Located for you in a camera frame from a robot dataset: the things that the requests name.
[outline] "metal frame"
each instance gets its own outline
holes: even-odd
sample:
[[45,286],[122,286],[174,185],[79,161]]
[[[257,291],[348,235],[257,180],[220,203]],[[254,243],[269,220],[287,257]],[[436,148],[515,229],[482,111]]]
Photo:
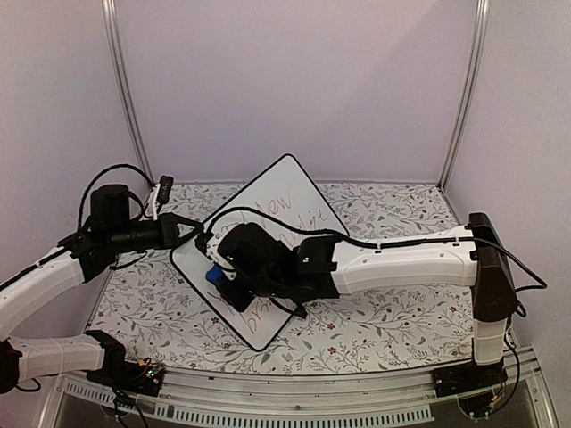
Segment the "metal frame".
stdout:
[[[527,385],[534,400],[534,411],[541,427],[557,427],[557,420],[542,378],[539,363],[531,347],[517,350],[521,361],[521,384]],[[516,360],[507,351],[504,363],[513,383]],[[143,412],[150,418],[190,424],[192,426],[258,426],[259,428],[304,428],[314,421],[314,428],[343,426],[399,426],[411,423],[406,415],[423,412],[425,421],[432,418],[426,408],[456,399],[438,399],[431,376],[432,367],[369,374],[283,376],[227,374],[190,369],[168,369],[158,398],[138,396]],[[91,383],[85,374],[61,375],[50,396],[41,428],[54,426],[54,412],[62,393],[70,394],[104,407],[112,407],[110,388]],[[389,424],[373,424],[384,417]]]
[[131,90],[127,79],[127,70],[125,68],[125,59],[121,48],[119,24],[117,22],[117,13],[115,12],[115,0],[103,0],[103,17],[105,20],[105,30],[107,32],[107,41],[109,42],[109,50],[113,68],[115,70],[115,78],[117,80],[117,88],[123,104],[125,119],[127,120],[128,132],[131,135],[131,142],[135,149],[137,162],[141,169],[145,172],[151,181],[155,182],[151,164],[146,154],[141,129],[135,114],[135,105],[131,96]]
[[[131,141],[133,143],[135,155],[141,169],[152,179],[152,181],[154,181],[153,172],[151,170],[151,165],[146,154],[145,144],[141,135],[141,129],[138,125],[137,115],[135,113],[135,105],[133,103],[133,98],[128,83],[125,59],[120,42],[119,23],[115,10],[115,0],[102,0],[102,2],[105,29],[107,32],[107,39],[109,42],[113,68],[115,70],[117,86],[123,104],[125,118],[128,123],[128,130],[131,135]],[[452,131],[450,145],[448,152],[446,153],[443,170],[437,183],[438,187],[443,190],[443,193],[446,192],[446,188],[450,183],[451,173],[458,156],[460,142],[464,134],[470,104],[472,102],[472,96],[476,87],[477,74],[480,68],[482,52],[484,50],[484,40],[489,14],[489,3],[489,0],[478,0],[476,7],[474,35],[470,49],[468,70],[462,90],[459,109],[454,121],[454,128]]]
[[474,38],[472,39],[472,47],[470,50],[470,59],[468,63],[468,71],[466,73],[466,80],[464,82],[464,90],[456,120],[454,122],[454,130],[450,146],[446,154],[446,161],[444,162],[443,170],[438,181],[438,187],[446,192],[448,184],[450,183],[451,174],[454,169],[454,163],[458,157],[460,143],[466,128],[470,104],[476,88],[476,80],[478,71],[480,69],[480,62],[482,60],[482,52],[484,51],[485,32],[488,25],[489,5],[488,0],[478,0],[476,8],[476,21],[474,24]]

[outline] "white plastic casing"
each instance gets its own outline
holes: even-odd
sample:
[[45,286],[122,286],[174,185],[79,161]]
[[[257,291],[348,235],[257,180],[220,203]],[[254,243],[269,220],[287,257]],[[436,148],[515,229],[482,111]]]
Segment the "white plastic casing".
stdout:
[[474,361],[479,366],[487,366],[501,360],[507,321],[507,318],[494,323],[474,320]]
[[[382,245],[412,239],[461,236],[472,236],[472,232],[457,226],[436,234],[368,241]],[[398,285],[455,284],[470,287],[476,283],[477,262],[470,258],[470,252],[475,250],[472,242],[423,243],[380,252],[341,242],[335,246],[332,261],[337,263],[337,269],[331,276],[341,294]]]
[[86,334],[61,339],[14,337],[10,344],[22,353],[19,383],[72,370],[97,370],[103,366],[105,355],[99,342]]
[[[45,257],[60,251],[54,248]],[[81,266],[69,251],[25,275],[0,292],[0,342],[24,319],[63,292],[82,284]]]

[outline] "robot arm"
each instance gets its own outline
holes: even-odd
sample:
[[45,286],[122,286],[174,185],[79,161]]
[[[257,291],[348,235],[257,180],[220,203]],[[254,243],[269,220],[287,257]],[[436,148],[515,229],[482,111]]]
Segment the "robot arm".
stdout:
[[372,288],[470,287],[473,362],[452,373],[434,371],[435,382],[454,383],[448,393],[459,393],[507,377],[502,342],[507,321],[517,309],[517,297],[508,261],[485,214],[471,214],[466,226],[437,234],[361,243],[335,235],[315,236],[292,250],[249,223],[224,236],[204,235],[196,246],[215,263],[207,280],[238,311],[244,311],[256,296],[292,300],[298,305],[295,314],[303,317],[302,304],[307,301]]
[[[171,185],[172,179],[163,177],[150,203],[165,203]],[[122,384],[123,376],[129,371],[132,374],[137,367],[125,362],[124,347],[106,333],[93,331],[69,338],[33,340],[11,334],[48,301],[101,274],[117,261],[119,254],[174,248],[194,235],[179,236],[179,224],[194,226],[196,231],[202,227],[172,213],[159,215],[157,210],[152,210],[152,219],[131,219],[131,195],[125,185],[105,185],[94,191],[86,227],[0,284],[0,393],[37,376],[71,370],[92,371],[88,377],[129,390],[129,385]],[[139,388],[149,390],[145,382],[139,383],[136,391]],[[151,382],[150,389],[153,393],[158,386]]]

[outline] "vertical metal pole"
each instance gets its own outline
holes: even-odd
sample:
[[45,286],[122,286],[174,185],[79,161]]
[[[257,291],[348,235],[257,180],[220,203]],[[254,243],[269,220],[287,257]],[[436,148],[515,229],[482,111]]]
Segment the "vertical metal pole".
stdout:
[[438,182],[438,187],[442,189],[443,193],[446,192],[448,184],[450,183],[454,163],[458,156],[460,143],[466,127],[470,104],[472,103],[472,96],[474,95],[474,90],[476,88],[478,70],[480,68],[482,52],[484,50],[485,31],[488,25],[488,11],[489,1],[478,0],[476,8],[476,22],[474,25],[474,38],[472,39],[472,48],[470,51],[466,81],[464,82],[464,90],[462,91],[462,98],[456,115],[456,121],[454,122],[454,130],[452,132],[450,146],[446,155],[446,161]]
[[113,68],[115,69],[115,78],[117,79],[117,87],[119,89],[125,119],[127,120],[128,131],[131,135],[131,142],[135,149],[137,162],[141,169],[155,182],[151,165],[146,154],[143,137],[135,114],[135,105],[128,85],[127,71],[125,68],[125,60],[121,49],[119,24],[117,22],[117,13],[115,12],[114,0],[103,0],[103,17],[105,20],[105,29],[107,31],[107,40],[111,53]]

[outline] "floral patterned surface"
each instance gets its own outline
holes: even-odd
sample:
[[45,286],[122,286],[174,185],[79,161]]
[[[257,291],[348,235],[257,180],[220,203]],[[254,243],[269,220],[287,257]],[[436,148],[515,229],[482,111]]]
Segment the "floral patterned surface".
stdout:
[[[165,210],[206,219],[241,186],[176,186]],[[433,185],[326,184],[319,189],[355,237],[417,235],[456,225]],[[168,251],[149,251],[143,261],[113,274],[91,328],[124,343],[130,358],[246,374],[373,372],[471,356],[467,288],[427,284],[369,290],[312,302],[308,311],[267,350],[255,352],[195,294],[170,264]]]

